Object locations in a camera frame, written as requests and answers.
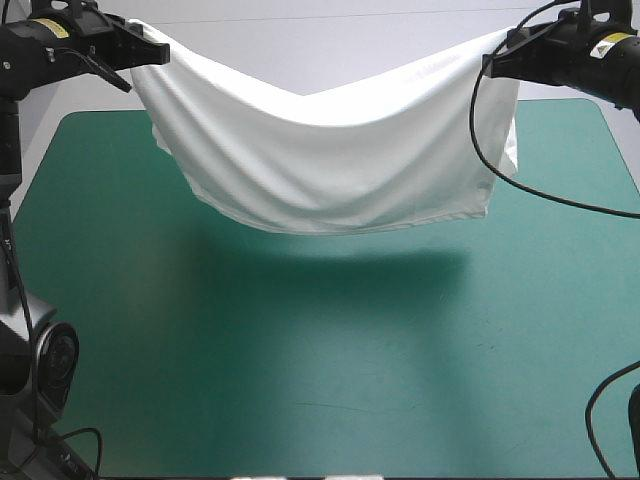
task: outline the white towel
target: white towel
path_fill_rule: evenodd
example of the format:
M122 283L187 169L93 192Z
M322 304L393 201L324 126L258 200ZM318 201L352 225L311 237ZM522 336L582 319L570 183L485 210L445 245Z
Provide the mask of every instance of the white towel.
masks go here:
M301 96L142 25L171 44L171 63L132 71L158 144L224 215L271 232L347 234L486 214L495 177L467 118L482 54L506 30ZM484 152L508 174L518 85L485 80L477 107Z

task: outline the green mat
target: green mat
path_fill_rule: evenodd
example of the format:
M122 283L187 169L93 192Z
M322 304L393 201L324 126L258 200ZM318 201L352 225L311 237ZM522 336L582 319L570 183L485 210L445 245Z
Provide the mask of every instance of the green mat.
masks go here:
M144 112L67 117L17 218L81 340L60 430L105 475L601 475L584 405L640 358L640 222L500 184L484 220L268 234L191 194ZM640 210L597 107L523 102L535 186ZM621 381L595 415L633 475ZM91 439L78 439L88 459Z

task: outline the yellow label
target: yellow label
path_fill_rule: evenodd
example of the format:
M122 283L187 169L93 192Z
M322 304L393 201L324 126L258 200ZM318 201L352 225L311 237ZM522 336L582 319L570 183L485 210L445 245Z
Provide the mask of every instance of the yellow label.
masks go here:
M69 32L67 32L62 25L54 22L53 20L48 18L34 18L33 21L47 27L57 38L69 38Z
M625 38L629 38L632 36L633 35L629 35L628 33L612 33L611 35L604 37L598 42L593 50L591 50L591 56L594 58L603 59L607 56L607 53L609 53L611 49L616 46L617 43L621 42Z

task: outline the cloth fold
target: cloth fold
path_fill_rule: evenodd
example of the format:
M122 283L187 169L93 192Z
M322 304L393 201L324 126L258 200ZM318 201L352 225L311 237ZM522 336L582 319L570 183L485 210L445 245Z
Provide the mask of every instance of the cloth fold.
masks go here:
M349 234L482 217L494 175L477 159L468 111L495 32L408 65L296 95L171 44L171 63L132 70L158 145L194 194L270 232ZM518 82L486 79L477 131L489 159L517 167Z

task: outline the table surface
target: table surface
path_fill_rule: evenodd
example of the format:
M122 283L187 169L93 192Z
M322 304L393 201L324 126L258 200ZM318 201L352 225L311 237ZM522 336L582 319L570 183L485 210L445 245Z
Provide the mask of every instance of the table surface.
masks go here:
M520 180L640 210L594 104L517 120ZM200 203L150 129L67 117L16 221L28 288L80 335L59 430L101 428L105 475L601 475L583 409L640 357L640 222L500 184L483 220L268 234ZM621 475L639 382L595 414Z

